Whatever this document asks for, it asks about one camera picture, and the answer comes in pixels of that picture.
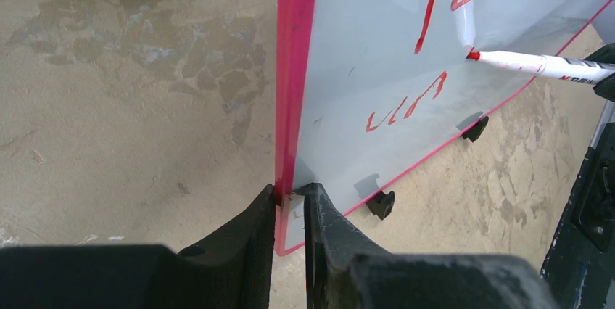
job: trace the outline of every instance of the black plastic clip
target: black plastic clip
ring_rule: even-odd
[[[377,215],[380,220],[384,220],[393,211],[395,192],[390,191],[388,194],[385,194],[383,191],[379,191],[366,204],[371,213]]]
[[[489,122],[489,117],[483,117],[481,120],[476,122],[474,126],[470,129],[466,130],[465,133],[461,134],[463,139],[469,139],[472,142],[475,142],[481,136],[483,130],[487,127],[487,123]]]

